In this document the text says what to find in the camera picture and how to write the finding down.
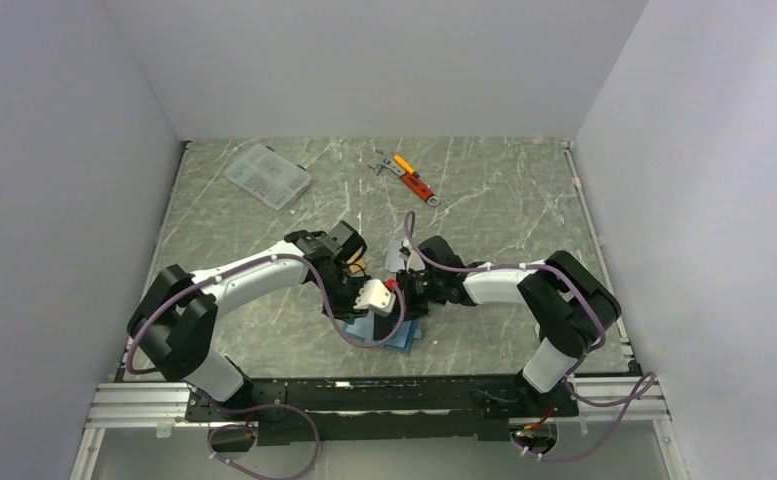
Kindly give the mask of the orange credit cards stack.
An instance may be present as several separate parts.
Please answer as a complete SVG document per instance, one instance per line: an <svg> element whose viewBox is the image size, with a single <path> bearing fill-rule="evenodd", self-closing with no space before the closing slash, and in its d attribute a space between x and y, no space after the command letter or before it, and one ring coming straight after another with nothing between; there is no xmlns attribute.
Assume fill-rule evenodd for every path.
<svg viewBox="0 0 777 480"><path fill-rule="evenodd" d="M363 274L366 271L367 264L364 260L364 249L360 249L353 255L347 263L347 271L351 275Z"/></svg>

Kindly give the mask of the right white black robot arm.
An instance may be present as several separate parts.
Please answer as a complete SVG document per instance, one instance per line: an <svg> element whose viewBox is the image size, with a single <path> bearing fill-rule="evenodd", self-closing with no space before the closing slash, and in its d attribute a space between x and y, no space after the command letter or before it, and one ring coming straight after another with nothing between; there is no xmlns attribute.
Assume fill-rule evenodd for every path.
<svg viewBox="0 0 777 480"><path fill-rule="evenodd" d="M615 296L567 251L528 264L466 264L441 236L401 251L406 259L395 278L414 317L425 315L431 304L508 303L529 309L540 345L516 375L514 391L517 406L528 415L552 404L553 390L602 347L622 314Z"/></svg>

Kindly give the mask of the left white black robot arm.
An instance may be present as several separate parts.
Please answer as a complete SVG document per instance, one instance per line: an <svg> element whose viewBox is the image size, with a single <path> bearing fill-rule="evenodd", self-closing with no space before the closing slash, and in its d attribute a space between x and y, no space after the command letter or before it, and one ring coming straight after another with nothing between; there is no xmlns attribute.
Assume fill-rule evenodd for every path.
<svg viewBox="0 0 777 480"><path fill-rule="evenodd" d="M232 360L212 349L216 323L238 308L277 290L306 283L322 294L324 312L350 319L365 278L350 271L367 250L351 225L329 231L299 230L268 249L221 267L189 272L177 264L160 270L130 318L127 372L142 352L169 382L184 381L203 391L228 420L254 405L254 384Z"/></svg>

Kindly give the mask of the blue card holder wallet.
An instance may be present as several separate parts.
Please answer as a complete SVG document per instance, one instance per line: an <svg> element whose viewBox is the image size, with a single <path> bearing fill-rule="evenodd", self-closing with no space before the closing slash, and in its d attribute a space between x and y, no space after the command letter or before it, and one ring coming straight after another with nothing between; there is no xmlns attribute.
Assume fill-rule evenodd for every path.
<svg viewBox="0 0 777 480"><path fill-rule="evenodd" d="M349 337L363 343L375 343L375 316L369 312L366 316L356 318L352 323L342 323L342 330ZM382 348L409 354L415 340L423 337L423 331L417 320L405 321L399 330L384 344Z"/></svg>

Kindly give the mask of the single black VIP card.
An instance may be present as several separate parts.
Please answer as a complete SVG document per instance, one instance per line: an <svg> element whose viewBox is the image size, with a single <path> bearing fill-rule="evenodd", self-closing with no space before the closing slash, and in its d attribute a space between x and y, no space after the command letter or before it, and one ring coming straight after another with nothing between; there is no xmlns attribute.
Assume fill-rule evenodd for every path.
<svg viewBox="0 0 777 480"><path fill-rule="evenodd" d="M375 314L373 318L372 339L375 342L390 338L398 317L396 315L380 316Z"/></svg>

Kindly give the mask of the silver grey card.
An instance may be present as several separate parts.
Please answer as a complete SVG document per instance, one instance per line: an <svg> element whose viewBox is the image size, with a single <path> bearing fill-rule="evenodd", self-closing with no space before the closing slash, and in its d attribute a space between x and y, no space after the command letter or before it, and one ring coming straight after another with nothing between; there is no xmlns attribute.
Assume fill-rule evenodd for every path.
<svg viewBox="0 0 777 480"><path fill-rule="evenodd" d="M408 268L410 259L409 243L407 240L390 240L386 249L385 268L390 273L397 273Z"/></svg>

